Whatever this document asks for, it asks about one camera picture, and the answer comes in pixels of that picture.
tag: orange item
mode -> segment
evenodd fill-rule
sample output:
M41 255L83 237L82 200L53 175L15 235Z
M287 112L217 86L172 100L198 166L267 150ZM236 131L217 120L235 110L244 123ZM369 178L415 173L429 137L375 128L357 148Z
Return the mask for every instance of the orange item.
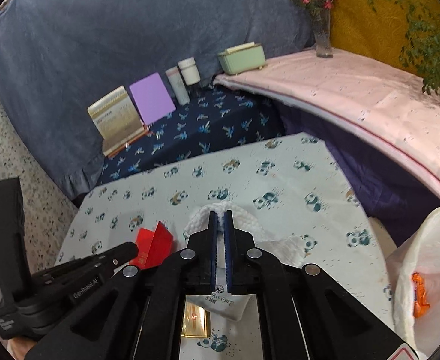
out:
M429 310L425 291L425 281L418 273L411 275L411 280L415 283L415 302L413 304L413 316L420 318Z
M136 236L138 256L130 260L130 264L140 269L159 266L164 259L170 256L173 244L173 235L169 233L163 223L158 222L155 231L141 228Z

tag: blue patterned bedsheet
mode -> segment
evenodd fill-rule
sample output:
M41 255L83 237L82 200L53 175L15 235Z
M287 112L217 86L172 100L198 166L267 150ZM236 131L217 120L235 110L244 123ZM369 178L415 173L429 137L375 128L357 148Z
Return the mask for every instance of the blue patterned bedsheet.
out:
M226 88L178 106L150 126L147 136L105 159L98 185L208 152L285 134L272 101Z

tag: mint green box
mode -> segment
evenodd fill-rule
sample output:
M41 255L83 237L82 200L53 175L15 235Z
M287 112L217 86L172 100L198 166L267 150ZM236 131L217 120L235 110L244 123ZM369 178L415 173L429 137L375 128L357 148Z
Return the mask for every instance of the mint green box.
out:
M246 43L230 47L218 54L221 67L226 74L238 74L265 65L265 53L260 43Z

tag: glass vase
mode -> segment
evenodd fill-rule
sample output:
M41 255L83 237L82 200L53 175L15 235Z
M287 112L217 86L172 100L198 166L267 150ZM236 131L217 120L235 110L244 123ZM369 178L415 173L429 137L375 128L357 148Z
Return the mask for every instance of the glass vase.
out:
M312 15L313 34L316 42L316 56L332 58L333 51L330 46L330 10L322 9Z

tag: blue gripper pad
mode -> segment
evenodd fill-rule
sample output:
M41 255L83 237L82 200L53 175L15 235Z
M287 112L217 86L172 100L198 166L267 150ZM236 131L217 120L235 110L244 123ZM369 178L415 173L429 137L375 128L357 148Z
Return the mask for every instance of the blue gripper pad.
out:
M210 216L208 219L208 229L213 232L212 234L212 244L211 244L211 281L210 286L212 292L215 291L217 285L217 235L218 235L218 215L214 211L210 211Z
M223 234L225 237L225 273L226 273L226 288L228 292L231 292L233 284L233 259L231 251L231 238L234 237L233 234L233 218L231 211L226 211L223 214Z

